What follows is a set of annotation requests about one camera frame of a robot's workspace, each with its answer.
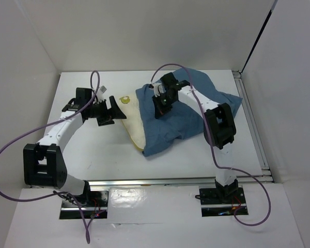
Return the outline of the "cream pillow with yellow band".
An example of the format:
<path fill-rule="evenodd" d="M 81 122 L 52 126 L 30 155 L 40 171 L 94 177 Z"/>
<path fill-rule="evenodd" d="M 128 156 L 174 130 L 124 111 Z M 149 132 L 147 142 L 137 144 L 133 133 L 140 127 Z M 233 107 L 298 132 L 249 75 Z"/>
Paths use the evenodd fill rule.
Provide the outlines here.
<path fill-rule="evenodd" d="M 129 135 L 131 143 L 136 150 L 143 152 L 146 145 L 146 138 L 136 92 L 131 92 L 120 97 L 118 106 L 127 117 L 121 122 Z"/>

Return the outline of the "blue fabric pillowcase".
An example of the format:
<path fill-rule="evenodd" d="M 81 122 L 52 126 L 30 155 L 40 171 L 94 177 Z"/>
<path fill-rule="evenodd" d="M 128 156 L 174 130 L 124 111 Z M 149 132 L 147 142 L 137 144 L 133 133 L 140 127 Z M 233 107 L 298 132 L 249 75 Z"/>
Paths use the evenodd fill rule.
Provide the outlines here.
<path fill-rule="evenodd" d="M 189 68 L 188 72 L 178 69 L 173 72 L 179 81 L 191 81 L 200 93 L 217 103 L 228 103 L 233 116 L 236 116 L 242 98 L 218 91 L 205 73 Z M 203 119 L 189 106 L 175 102 L 172 110 L 159 119 L 155 119 L 153 90 L 147 84 L 137 89 L 136 97 L 139 101 L 139 110 L 144 126 L 146 144 L 143 155 L 149 157 L 169 148 L 175 139 L 186 140 L 203 133 Z"/>

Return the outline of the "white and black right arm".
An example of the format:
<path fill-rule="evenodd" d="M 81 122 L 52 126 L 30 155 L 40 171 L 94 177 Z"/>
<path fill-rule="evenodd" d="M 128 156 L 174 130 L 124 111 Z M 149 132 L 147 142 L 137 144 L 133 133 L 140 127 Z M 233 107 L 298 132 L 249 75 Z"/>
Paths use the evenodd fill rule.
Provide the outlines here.
<path fill-rule="evenodd" d="M 156 119 L 170 112 L 176 102 L 184 103 L 203 118 L 204 137 L 213 151 L 215 164 L 214 196 L 222 203 L 229 203 L 238 190 L 232 155 L 236 126 L 229 104 L 210 100 L 190 82 L 178 81 L 172 73 L 162 76 L 159 83 L 150 83 L 149 88 L 154 92 Z"/>

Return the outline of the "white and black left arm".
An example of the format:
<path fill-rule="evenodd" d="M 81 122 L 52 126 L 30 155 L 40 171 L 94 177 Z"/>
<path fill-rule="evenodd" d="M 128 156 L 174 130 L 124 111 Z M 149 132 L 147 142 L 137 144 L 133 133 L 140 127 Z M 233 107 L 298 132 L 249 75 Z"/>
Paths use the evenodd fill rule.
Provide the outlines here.
<path fill-rule="evenodd" d="M 68 192 L 63 198 L 80 206 L 94 198 L 89 182 L 68 174 L 63 151 L 75 132 L 88 119 L 94 118 L 99 126 L 112 125 L 116 119 L 126 119 L 114 96 L 98 100 L 94 90 L 77 88 L 75 97 L 62 109 L 59 123 L 35 144 L 23 149 L 24 181 L 27 185 L 47 187 Z"/>

